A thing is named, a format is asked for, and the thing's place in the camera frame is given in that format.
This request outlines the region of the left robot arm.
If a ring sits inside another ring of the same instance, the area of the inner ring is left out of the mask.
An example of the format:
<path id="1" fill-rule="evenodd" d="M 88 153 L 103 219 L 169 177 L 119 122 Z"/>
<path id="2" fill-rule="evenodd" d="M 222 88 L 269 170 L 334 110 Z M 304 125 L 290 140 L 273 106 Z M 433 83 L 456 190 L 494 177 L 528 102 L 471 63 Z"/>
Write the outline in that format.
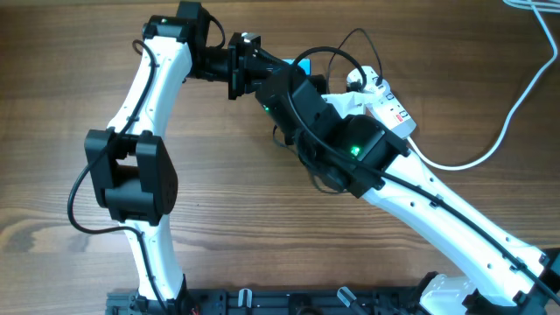
<path id="1" fill-rule="evenodd" d="M 253 33 L 209 45 L 209 28 L 218 23 L 197 2 L 180 2 L 171 17 L 152 16 L 133 43 L 142 58 L 123 105 L 105 129 L 91 129 L 85 139 L 84 173 L 92 179 L 98 205 L 128 238 L 136 263 L 139 286 L 132 294 L 132 313 L 198 311 L 170 229 L 179 180 L 165 132 L 182 84 L 222 81 L 233 100 L 256 91 L 290 63 L 263 50 Z"/>

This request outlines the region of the teal Galaxy smartphone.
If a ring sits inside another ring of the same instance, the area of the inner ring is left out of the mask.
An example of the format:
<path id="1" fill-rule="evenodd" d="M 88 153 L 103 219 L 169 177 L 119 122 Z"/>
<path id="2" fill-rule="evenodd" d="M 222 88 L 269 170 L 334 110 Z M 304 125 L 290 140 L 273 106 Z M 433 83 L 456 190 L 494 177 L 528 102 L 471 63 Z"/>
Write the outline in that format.
<path id="1" fill-rule="evenodd" d="M 294 62 L 294 59 L 283 59 L 283 62 L 291 65 Z M 312 63 L 309 59 L 301 59 L 297 65 L 304 71 L 306 75 L 310 75 L 312 73 Z"/>

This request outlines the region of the white power strip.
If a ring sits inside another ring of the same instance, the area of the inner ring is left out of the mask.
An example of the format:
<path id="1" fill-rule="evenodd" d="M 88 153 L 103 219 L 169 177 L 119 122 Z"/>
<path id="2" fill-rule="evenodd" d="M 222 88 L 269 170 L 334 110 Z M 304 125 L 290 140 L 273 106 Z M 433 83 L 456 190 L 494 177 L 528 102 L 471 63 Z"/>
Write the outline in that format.
<path id="1" fill-rule="evenodd" d="M 381 76 L 371 66 L 361 69 L 366 75 L 366 86 L 363 91 L 353 93 L 353 105 L 363 108 L 363 112 L 368 111 L 389 130 L 406 140 L 416 128 L 416 122 L 397 100 L 385 79 L 378 84 Z"/>

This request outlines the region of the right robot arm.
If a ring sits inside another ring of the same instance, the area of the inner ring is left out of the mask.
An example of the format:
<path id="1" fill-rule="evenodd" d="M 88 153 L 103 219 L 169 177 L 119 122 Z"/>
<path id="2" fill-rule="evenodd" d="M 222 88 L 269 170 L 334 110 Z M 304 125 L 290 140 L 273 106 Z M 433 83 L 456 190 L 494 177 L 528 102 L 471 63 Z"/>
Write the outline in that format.
<path id="1" fill-rule="evenodd" d="M 443 183 L 406 145 L 407 116 L 372 68 L 353 70 L 344 94 L 328 94 L 324 77 L 283 66 L 255 97 L 313 176 L 394 215 L 459 268 L 426 278 L 424 312 L 542 314 L 558 301 L 559 254 L 515 238 Z"/>

